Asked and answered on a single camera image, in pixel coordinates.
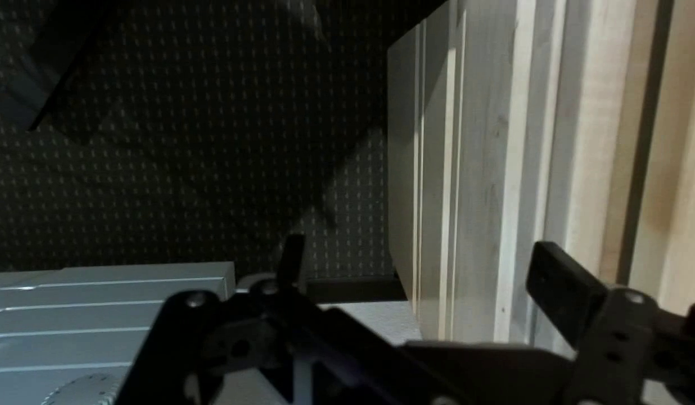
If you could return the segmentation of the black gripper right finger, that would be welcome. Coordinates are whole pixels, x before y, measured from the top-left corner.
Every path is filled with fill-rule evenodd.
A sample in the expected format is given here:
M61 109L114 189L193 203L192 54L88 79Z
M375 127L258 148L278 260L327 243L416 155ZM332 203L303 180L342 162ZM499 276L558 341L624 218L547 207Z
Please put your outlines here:
M607 287L554 240L538 240L530 252L526 293L566 340L580 347Z

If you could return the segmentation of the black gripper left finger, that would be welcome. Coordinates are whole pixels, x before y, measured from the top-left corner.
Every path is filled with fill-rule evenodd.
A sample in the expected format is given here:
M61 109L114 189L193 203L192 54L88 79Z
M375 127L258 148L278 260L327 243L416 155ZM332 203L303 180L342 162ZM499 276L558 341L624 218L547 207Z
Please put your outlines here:
M305 235L290 233L283 240L281 259L277 265L277 286L281 290L295 287L300 284L301 262L303 262Z

